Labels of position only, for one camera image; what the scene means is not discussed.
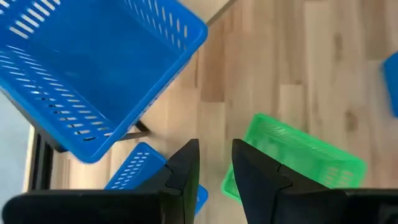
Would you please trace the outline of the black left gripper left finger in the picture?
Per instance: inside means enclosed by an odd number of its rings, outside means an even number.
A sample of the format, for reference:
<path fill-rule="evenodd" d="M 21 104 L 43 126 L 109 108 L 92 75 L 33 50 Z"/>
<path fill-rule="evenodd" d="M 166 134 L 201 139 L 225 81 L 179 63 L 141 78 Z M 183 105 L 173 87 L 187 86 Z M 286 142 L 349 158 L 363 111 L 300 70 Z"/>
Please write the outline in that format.
<path fill-rule="evenodd" d="M 3 224 L 193 224 L 200 170 L 197 139 L 169 160 L 136 145 L 103 190 L 35 190 L 10 199 Z"/>

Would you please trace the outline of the green plastic slotted basket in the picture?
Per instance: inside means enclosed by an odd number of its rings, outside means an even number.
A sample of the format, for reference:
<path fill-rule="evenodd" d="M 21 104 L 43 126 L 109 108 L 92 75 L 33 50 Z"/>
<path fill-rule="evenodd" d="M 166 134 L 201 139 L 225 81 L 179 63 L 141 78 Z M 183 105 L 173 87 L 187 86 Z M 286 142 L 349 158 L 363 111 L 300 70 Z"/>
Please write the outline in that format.
<path fill-rule="evenodd" d="M 332 189 L 358 188 L 366 176 L 362 159 L 265 114 L 254 115 L 243 141 Z"/>

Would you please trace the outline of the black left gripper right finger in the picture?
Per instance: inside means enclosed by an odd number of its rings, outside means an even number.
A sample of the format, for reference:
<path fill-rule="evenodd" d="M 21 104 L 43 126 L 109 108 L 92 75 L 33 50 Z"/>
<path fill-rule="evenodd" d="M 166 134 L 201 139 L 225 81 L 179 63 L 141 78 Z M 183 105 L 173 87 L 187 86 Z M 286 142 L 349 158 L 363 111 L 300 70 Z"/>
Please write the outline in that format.
<path fill-rule="evenodd" d="M 248 224 L 398 224 L 398 189 L 329 189 L 241 139 L 232 161 Z"/>

